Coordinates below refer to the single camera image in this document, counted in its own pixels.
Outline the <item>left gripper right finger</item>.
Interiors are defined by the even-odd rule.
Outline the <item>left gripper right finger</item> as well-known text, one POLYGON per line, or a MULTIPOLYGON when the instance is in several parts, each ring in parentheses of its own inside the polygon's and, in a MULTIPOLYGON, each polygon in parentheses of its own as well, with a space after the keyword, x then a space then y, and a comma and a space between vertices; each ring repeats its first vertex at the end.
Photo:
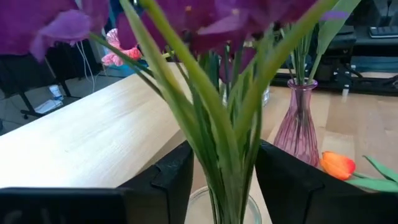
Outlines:
POLYGON ((272 223, 397 223, 397 194, 357 188, 267 141, 256 175, 272 223))

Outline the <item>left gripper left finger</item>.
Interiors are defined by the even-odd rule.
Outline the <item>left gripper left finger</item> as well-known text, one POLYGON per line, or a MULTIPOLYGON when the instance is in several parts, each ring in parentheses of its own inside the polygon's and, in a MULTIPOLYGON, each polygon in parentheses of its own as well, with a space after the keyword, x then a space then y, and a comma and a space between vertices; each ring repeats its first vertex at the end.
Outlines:
POLYGON ((183 223, 192 182, 184 141, 114 189, 2 189, 1 223, 183 223))

